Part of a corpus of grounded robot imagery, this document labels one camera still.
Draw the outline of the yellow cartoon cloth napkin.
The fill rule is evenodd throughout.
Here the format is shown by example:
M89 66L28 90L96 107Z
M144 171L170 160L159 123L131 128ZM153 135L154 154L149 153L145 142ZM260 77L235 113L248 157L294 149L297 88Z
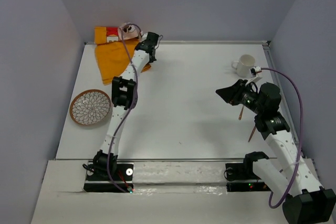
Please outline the yellow cartoon cloth napkin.
M95 27L95 58L104 85L125 71L142 36L143 32L131 23L119 27Z

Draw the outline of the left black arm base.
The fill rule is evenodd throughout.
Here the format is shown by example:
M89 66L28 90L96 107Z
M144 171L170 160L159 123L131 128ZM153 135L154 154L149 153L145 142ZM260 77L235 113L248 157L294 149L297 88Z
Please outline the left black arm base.
M133 193L134 164L118 162L118 157L98 151L82 164L86 170L83 189L88 193Z

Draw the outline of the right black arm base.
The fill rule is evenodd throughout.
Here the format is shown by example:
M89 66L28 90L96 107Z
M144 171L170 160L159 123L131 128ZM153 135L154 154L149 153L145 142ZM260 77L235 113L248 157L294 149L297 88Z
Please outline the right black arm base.
M269 159L264 152L246 154L241 163L226 163L223 173L228 192L270 191L270 188L253 173L253 163Z

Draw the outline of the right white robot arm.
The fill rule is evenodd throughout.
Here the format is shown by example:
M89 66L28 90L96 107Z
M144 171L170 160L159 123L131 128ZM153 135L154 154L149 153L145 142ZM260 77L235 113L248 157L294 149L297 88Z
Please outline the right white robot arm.
M239 79L230 87L217 89L216 94L232 106L241 104L255 113L255 128L281 166L275 168L264 152L248 153L241 163L226 165L227 180L261 179L273 196L283 199L282 211L288 223L329 221L335 193L315 178L294 143L290 127L279 112L280 89L269 82L257 87Z

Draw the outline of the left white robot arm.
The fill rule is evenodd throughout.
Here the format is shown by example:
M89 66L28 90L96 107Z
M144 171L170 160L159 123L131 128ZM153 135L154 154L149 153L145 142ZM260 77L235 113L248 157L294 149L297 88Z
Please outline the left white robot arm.
M104 179L116 174L119 143L126 118L138 101L138 77L145 65L156 61L155 51L161 36L148 32L135 46L133 57L111 82L112 117L104 141L93 158L92 170Z

